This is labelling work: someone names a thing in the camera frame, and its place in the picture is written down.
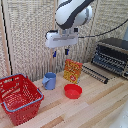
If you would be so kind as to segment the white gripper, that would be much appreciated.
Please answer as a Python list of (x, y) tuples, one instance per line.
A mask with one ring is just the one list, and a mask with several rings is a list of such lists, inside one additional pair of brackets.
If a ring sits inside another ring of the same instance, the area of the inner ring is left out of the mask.
[[(46, 43), (48, 48), (52, 49), (52, 57), (55, 58), (57, 54), (56, 47), (74, 45), (78, 42), (78, 29), (70, 28), (66, 30), (50, 30), (46, 33)], [(69, 53), (69, 46), (65, 49), (65, 55)]]

